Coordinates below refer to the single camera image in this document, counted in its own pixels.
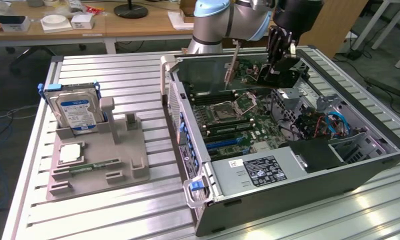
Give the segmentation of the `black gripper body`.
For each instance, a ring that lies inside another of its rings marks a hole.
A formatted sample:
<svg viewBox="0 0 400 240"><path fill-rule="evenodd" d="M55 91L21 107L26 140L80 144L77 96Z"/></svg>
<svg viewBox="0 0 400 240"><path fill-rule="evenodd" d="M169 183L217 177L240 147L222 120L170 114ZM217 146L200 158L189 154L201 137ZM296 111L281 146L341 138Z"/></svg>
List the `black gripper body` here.
<svg viewBox="0 0 400 240"><path fill-rule="evenodd" d="M322 9L321 0L278 0L272 16L273 23L300 38L314 24Z"/></svg>

